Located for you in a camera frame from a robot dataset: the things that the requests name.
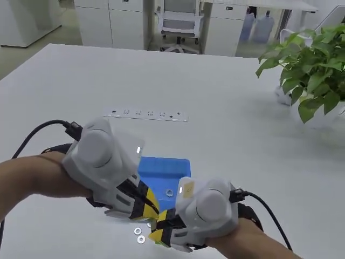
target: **drawer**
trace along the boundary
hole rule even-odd
[[[84,46],[113,47],[109,10],[76,7]]]
[[[246,6],[231,4],[213,4],[211,17],[244,20],[246,13]]]
[[[109,0],[111,10],[142,12],[143,0]]]
[[[74,0],[74,6],[109,9],[108,0]]]
[[[204,54],[234,57],[242,27],[241,20],[211,18]]]
[[[113,47],[143,50],[143,13],[122,10],[110,11]]]

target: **blue box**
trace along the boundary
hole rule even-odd
[[[160,211],[175,207],[178,182],[182,177],[190,177],[188,159],[142,157],[138,173],[141,180],[152,189],[160,204]],[[167,189],[173,192],[166,195]]]

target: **power strip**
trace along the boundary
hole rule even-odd
[[[106,112],[105,117],[129,118],[142,120],[166,120],[187,122],[188,116],[184,112],[166,112],[156,110],[142,110],[130,108],[115,108]]]

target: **silver washer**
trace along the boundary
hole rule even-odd
[[[140,235],[141,234],[141,228],[134,229],[134,234],[137,236]]]
[[[139,244],[144,244],[145,243],[145,237],[144,236],[138,236],[137,241]]]
[[[165,194],[167,197],[173,197],[174,196],[173,190],[171,190],[171,189],[167,189],[165,191]]]

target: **white chair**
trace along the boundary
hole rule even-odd
[[[158,15],[158,30],[163,35],[177,37],[176,44],[164,44],[161,51],[180,53],[185,51],[199,53],[191,47],[181,44],[184,38],[194,38],[198,44],[203,14],[200,11],[201,0],[161,0]]]
[[[322,23],[315,28],[316,33],[321,32],[321,28],[328,27],[328,26],[337,26],[338,24],[342,23],[345,19],[345,5],[338,5],[336,8],[333,9],[332,12],[322,21]],[[294,32],[289,29],[283,29],[280,32],[280,43],[286,41],[286,39],[293,34]],[[305,36],[305,35],[298,35],[302,39],[304,39],[306,46],[311,46],[313,43],[313,39]]]

